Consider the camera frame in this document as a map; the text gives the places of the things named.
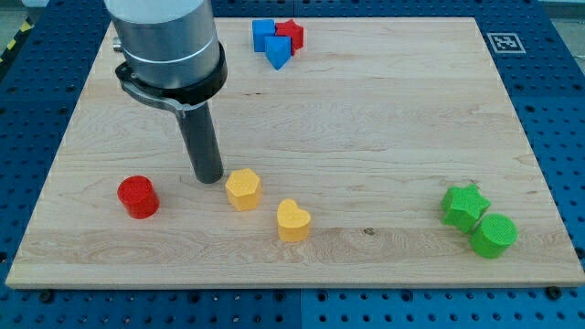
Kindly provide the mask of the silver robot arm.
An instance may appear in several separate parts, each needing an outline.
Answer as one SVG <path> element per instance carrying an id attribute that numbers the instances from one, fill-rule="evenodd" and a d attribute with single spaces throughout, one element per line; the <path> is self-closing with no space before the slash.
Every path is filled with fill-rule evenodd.
<path id="1" fill-rule="evenodd" d="M 105 0 L 125 62 L 115 73 L 137 101 L 192 111 L 227 79 L 209 0 Z"/>

